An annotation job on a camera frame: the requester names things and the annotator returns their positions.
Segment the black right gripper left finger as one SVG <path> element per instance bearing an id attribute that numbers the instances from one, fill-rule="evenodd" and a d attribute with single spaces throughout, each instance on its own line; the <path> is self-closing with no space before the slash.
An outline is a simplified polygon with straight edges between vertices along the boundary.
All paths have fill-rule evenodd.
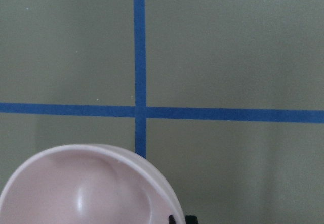
<path id="1" fill-rule="evenodd" d="M 172 215 L 168 217 L 169 224 L 176 224 L 176 221 Z"/>

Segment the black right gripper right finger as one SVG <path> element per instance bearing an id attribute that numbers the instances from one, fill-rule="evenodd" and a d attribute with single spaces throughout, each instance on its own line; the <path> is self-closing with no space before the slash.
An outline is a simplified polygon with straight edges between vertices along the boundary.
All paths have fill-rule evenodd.
<path id="1" fill-rule="evenodd" d="M 195 215 L 186 215 L 185 216 L 186 224 L 197 224 L 197 216 Z"/>

